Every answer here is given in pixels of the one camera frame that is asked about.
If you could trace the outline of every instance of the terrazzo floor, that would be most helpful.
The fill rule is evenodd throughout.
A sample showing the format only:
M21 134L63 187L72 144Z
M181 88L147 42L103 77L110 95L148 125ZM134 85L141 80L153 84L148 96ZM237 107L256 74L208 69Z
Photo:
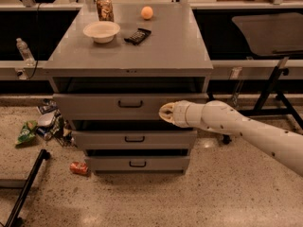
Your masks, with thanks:
M24 179L42 148L51 154L20 212L24 226L303 226L303 178L239 137L224 145L220 135L199 131L185 175L85 177L69 170L83 161L77 148L40 137L14 146L23 123L40 116L40 102L0 100L0 179ZM259 120L301 133L290 117ZM4 225L19 192L0 189Z

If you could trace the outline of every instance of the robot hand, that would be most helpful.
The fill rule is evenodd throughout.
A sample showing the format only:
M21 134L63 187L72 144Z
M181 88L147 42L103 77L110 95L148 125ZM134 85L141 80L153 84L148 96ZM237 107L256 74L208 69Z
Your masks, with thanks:
M198 128L242 137L303 176L303 136L245 117L221 101L197 104L178 101L165 104L159 115L181 128Z

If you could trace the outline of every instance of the bowl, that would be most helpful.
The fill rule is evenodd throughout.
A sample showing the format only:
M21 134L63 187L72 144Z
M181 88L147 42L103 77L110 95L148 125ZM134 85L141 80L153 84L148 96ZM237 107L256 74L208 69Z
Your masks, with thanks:
M120 31L119 24L111 21L96 21L87 25L83 33L93 38L94 42L104 44L113 40Z

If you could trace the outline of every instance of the drawer handle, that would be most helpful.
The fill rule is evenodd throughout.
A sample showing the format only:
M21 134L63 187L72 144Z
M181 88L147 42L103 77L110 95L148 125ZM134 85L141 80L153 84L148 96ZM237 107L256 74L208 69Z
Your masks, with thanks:
M127 105L127 104L123 104L121 102L121 100L118 101L117 105L120 107L120 108L141 108L143 106L143 101L140 100L139 103L137 105Z
M124 140L125 140L125 142L136 142L136 143L140 143L140 142L145 141L145 136L142 136L141 138L136 138L136 139L131 139L130 137L125 136L125 137L124 137Z
M130 167L145 167L146 166L146 161L144 162L143 165L135 165L135 164L132 163L132 161L130 161L129 164L130 164Z

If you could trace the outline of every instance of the gray drawer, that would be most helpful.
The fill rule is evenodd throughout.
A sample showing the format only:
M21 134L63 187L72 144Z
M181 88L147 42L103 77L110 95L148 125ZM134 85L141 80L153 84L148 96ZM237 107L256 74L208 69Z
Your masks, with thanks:
M192 148L197 131L73 131L80 149Z
M55 94L63 117L67 120L154 120L159 109L168 102L200 101L201 94L145 95L69 95Z
M185 173L189 157L90 157L86 164L94 173L162 171Z

